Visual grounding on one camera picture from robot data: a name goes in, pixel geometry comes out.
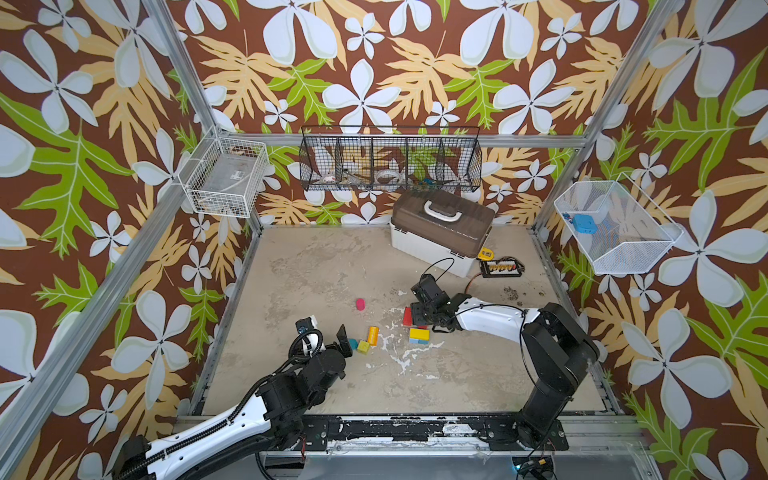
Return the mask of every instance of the yellow tape measure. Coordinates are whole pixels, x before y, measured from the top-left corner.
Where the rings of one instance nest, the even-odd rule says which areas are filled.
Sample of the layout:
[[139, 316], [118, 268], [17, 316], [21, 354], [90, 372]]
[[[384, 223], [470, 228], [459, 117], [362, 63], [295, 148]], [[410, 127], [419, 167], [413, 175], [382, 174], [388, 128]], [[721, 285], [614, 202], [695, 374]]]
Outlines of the yellow tape measure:
[[493, 260], [493, 250], [490, 248], [483, 247], [482, 250], [480, 250], [480, 253], [478, 253], [478, 258], [480, 260], [485, 260], [486, 262], [489, 260]]

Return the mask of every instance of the red block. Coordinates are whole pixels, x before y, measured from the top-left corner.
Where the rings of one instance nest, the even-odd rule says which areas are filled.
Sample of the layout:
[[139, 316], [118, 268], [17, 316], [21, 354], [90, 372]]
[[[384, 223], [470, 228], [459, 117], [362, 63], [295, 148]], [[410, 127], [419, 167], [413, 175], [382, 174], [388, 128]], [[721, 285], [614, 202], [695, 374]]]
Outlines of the red block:
[[402, 314], [402, 324], [405, 326], [413, 325], [413, 318], [411, 317], [411, 307], [407, 306], [405, 313]]

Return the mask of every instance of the box handle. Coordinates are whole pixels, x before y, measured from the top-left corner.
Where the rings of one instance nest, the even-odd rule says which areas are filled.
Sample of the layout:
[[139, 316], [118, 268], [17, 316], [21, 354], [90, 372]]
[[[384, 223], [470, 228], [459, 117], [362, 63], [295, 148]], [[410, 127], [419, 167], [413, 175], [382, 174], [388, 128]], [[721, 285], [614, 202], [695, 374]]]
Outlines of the box handle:
[[455, 222], [462, 216], [462, 212], [456, 212], [454, 215], [448, 217], [447, 215], [443, 215], [438, 212], [435, 212], [432, 208], [430, 208], [431, 206], [432, 206], [431, 200], [427, 200], [426, 202], [424, 202], [424, 211], [427, 213], [427, 215], [429, 215], [430, 217], [434, 217], [438, 220], [442, 220], [444, 222]]

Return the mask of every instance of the stained floor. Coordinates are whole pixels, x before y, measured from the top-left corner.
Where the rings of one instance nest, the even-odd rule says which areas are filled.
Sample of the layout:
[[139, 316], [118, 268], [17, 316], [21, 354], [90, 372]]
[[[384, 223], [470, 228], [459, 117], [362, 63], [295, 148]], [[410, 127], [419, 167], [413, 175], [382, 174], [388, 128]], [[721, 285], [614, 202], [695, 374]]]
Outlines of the stained floor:
[[[342, 323], [350, 338], [357, 339], [367, 337], [369, 326], [380, 328], [379, 345], [368, 355], [355, 353], [347, 359], [346, 378], [336, 381], [326, 401], [310, 412], [519, 410], [533, 385], [517, 343], [480, 332], [432, 333], [428, 346], [409, 343], [402, 314], [415, 301], [410, 287], [428, 264], [392, 248], [389, 236], [388, 227], [266, 229], [203, 414], [230, 408], [253, 382], [277, 368], [296, 337], [294, 323], [310, 315], [329, 341]], [[486, 246], [497, 256], [518, 258], [525, 274], [513, 279], [480, 276], [470, 294], [523, 307], [557, 302], [524, 227], [494, 227]], [[452, 296], [467, 282], [447, 273], [439, 285]], [[355, 308], [358, 298], [366, 301], [362, 312]], [[590, 377], [567, 407], [603, 408]]]

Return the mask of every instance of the wire mesh basket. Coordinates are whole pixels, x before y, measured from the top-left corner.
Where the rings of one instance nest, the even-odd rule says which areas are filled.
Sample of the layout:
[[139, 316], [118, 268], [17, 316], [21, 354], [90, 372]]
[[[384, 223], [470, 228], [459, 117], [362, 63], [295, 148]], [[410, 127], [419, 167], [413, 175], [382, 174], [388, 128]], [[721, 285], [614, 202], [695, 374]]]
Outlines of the wire mesh basket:
[[248, 218], [269, 160], [257, 141], [216, 138], [199, 157], [184, 191], [199, 214]]
[[[634, 187], [632, 191], [620, 183], [623, 180]], [[683, 234], [683, 229], [628, 177], [574, 182], [554, 206], [596, 275], [647, 273]], [[594, 233], [577, 231], [566, 218], [578, 214], [592, 218]]]
[[[327, 127], [312, 127], [313, 130]], [[399, 188], [470, 192], [480, 187], [482, 151], [477, 134], [309, 133], [299, 150], [304, 190]]]

